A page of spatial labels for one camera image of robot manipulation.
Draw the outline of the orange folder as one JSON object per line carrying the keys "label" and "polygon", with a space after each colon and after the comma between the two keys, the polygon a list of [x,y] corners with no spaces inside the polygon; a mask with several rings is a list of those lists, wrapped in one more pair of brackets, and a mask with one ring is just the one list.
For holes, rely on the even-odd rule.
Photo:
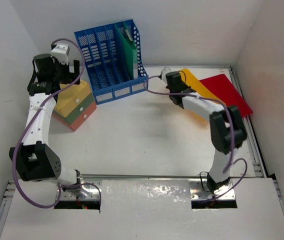
{"label": "orange folder", "polygon": [[[204,86],[187,68],[180,70],[182,81],[195,91],[195,95],[200,95],[204,98],[219,100],[208,88]],[[202,100],[196,97],[185,96],[182,98],[183,108],[189,110],[198,116],[202,117],[207,122],[210,121],[210,114],[215,111],[220,111],[223,107],[214,101]]]}

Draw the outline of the yellow drawer box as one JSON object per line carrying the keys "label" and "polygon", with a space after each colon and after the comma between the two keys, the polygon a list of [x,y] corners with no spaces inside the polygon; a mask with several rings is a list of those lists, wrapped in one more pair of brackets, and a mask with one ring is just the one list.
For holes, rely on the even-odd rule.
{"label": "yellow drawer box", "polygon": [[74,84],[58,94],[54,111],[66,118],[90,93],[90,85],[80,80],[80,84]]}

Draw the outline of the red folder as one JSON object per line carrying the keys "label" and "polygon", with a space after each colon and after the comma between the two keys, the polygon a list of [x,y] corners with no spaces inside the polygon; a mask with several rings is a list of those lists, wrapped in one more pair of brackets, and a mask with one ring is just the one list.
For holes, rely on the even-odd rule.
{"label": "red folder", "polygon": [[253,113],[253,110],[225,74],[201,79],[200,82],[228,107],[237,106],[243,118]]}

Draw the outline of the green folder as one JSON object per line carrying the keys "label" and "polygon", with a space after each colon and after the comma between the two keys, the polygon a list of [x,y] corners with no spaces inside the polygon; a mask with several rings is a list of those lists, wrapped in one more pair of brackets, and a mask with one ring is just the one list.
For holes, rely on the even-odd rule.
{"label": "green folder", "polygon": [[130,27],[124,21],[115,24],[119,32],[125,66],[131,80],[138,78],[138,53]]}

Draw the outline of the pink bottom drawer box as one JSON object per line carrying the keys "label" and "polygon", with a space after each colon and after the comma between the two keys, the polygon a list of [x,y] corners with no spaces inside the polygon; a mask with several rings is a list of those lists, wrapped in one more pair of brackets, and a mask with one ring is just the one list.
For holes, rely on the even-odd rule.
{"label": "pink bottom drawer box", "polygon": [[72,123],[68,123],[63,117],[59,114],[53,112],[53,116],[62,124],[67,126],[73,132],[75,132],[84,122],[85,120],[96,110],[97,105],[95,102],[90,104]]}

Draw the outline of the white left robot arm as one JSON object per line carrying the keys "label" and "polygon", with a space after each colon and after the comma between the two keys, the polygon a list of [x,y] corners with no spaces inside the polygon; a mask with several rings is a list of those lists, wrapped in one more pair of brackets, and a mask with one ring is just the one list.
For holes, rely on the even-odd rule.
{"label": "white left robot arm", "polygon": [[69,70],[68,54],[43,53],[32,60],[33,73],[27,86],[29,111],[25,135],[18,148],[11,147],[9,157],[24,182],[49,181],[69,188],[79,183],[77,170],[65,168],[49,146],[49,128],[60,85],[68,85],[80,73],[80,62]]}

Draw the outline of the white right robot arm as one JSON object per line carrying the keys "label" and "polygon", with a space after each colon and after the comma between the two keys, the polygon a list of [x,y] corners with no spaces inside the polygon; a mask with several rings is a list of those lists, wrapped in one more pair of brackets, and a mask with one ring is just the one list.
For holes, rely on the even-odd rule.
{"label": "white right robot arm", "polygon": [[221,100],[205,97],[193,90],[182,80],[178,71],[162,73],[161,79],[166,83],[169,98],[175,105],[209,122],[210,139],[215,152],[206,185],[213,194],[229,182],[234,154],[247,139],[240,110],[235,105],[227,107]]}

